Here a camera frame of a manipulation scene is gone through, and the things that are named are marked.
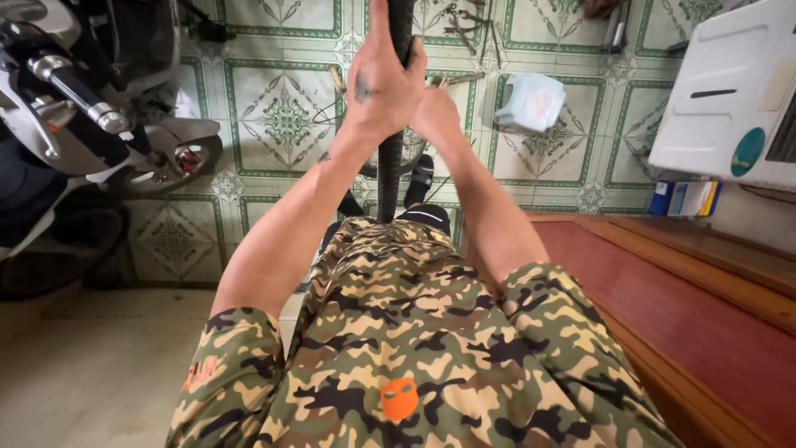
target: textured black grip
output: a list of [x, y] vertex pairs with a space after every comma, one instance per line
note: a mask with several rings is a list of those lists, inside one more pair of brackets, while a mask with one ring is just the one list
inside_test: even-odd
[[[401, 63], [409, 64], [409, 49], [412, 44], [412, 17], [415, 0], [388, 0], [390, 37], [392, 46]], [[404, 148], [404, 131], [389, 136], [379, 145], [378, 209], [379, 222], [391, 222], [398, 203], [400, 160]]]
[[86, 113], [91, 106], [104, 101], [88, 86], [88, 83], [80, 79], [73, 67], [54, 69], [50, 74], [49, 83]]

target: white floor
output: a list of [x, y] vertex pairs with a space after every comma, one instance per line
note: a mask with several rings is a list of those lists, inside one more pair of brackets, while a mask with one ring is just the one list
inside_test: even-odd
[[[288, 302], [283, 334], [301, 299]], [[0, 346], [0, 446], [162, 446], [212, 300], [134, 289], [50, 305]]]

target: motorcycle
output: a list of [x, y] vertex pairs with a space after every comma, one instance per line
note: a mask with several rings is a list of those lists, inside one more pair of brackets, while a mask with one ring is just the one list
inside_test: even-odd
[[82, 277], [127, 232], [120, 199], [220, 158], [216, 121], [139, 119], [179, 64], [179, 28], [174, 0], [0, 2], [0, 301]]

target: air conditioner unit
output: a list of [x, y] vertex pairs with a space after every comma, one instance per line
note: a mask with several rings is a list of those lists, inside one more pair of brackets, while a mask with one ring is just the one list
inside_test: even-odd
[[796, 0], [699, 24], [649, 162], [796, 191]]

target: plastic stool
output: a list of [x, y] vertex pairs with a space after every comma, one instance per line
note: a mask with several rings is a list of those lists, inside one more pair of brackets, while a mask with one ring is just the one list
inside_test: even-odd
[[544, 132], [554, 124], [567, 93], [564, 85], [539, 73], [512, 75], [509, 102], [495, 111], [494, 121], [501, 126], [513, 126]]

